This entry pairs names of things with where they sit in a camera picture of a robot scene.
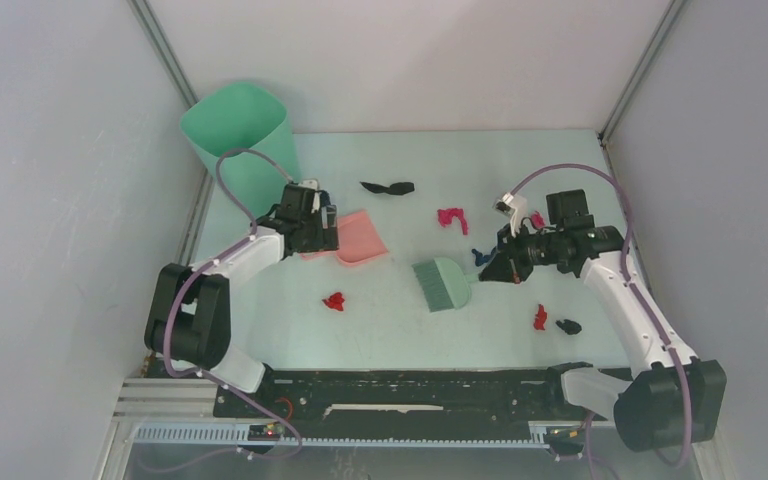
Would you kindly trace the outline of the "pink plastic dustpan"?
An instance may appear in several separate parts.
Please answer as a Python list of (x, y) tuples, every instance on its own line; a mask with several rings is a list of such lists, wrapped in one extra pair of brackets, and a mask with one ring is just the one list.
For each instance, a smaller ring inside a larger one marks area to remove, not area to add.
[(337, 220), (339, 248), (302, 254), (303, 260), (333, 256), (344, 267), (357, 267), (389, 253), (366, 210), (344, 215)]

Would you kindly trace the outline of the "mint green hand brush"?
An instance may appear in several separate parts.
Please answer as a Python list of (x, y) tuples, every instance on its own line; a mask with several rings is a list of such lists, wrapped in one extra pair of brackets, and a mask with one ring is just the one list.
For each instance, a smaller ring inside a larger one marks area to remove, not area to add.
[(411, 268), (431, 313), (463, 308), (471, 300), (471, 285), (479, 282), (478, 273), (465, 273), (447, 257), (420, 261)]

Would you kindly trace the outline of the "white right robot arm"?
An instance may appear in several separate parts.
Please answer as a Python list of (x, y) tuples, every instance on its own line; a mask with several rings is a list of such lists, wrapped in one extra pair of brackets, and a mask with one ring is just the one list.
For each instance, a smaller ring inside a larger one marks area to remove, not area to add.
[(528, 230), (527, 201), (505, 193), (494, 203), (508, 218), (497, 252), (480, 272), (484, 282), (519, 284), (538, 266), (572, 274), (597, 297), (630, 363), (621, 380), (588, 363), (550, 368), (541, 392), (545, 411), (566, 418), (579, 407), (612, 421), (634, 452), (685, 447), (711, 440), (727, 376), (703, 361), (676, 333), (639, 283), (614, 226), (597, 226), (582, 190), (546, 198), (550, 225)]

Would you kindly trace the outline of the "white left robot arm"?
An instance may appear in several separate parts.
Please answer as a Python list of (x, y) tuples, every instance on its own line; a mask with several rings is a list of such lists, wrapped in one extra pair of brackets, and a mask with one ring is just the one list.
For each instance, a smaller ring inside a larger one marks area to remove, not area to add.
[(338, 248), (337, 208), (315, 179), (290, 182), (237, 243), (198, 265), (159, 273), (144, 334), (169, 375), (195, 374), (239, 390), (238, 404), (264, 416), (276, 403), (266, 365), (232, 342), (232, 290), (295, 254)]

